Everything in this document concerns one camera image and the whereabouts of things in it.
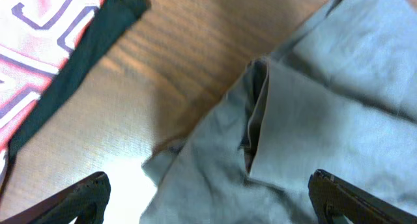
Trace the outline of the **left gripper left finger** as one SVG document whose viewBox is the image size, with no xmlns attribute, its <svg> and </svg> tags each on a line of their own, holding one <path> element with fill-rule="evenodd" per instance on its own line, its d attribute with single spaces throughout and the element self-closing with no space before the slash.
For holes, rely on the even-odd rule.
<svg viewBox="0 0 417 224">
<path fill-rule="evenodd" d="M 1 224 L 102 224 L 110 193 L 107 174 L 95 172 Z"/>
</svg>

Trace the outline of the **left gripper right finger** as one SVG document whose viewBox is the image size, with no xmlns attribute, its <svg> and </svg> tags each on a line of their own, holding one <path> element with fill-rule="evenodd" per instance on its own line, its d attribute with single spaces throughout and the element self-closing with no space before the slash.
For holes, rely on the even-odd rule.
<svg viewBox="0 0 417 224">
<path fill-rule="evenodd" d="M 322 169 L 310 176 L 308 189 L 319 223 L 416 223 L 416 216 Z"/>
</svg>

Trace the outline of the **grey shorts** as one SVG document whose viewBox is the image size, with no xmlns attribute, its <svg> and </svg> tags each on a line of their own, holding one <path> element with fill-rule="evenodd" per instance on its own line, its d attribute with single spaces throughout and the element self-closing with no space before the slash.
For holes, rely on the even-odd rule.
<svg viewBox="0 0 417 224">
<path fill-rule="evenodd" d="M 416 213 L 416 10 L 331 0 L 146 161 L 142 223 L 316 223 L 324 169 Z"/>
</svg>

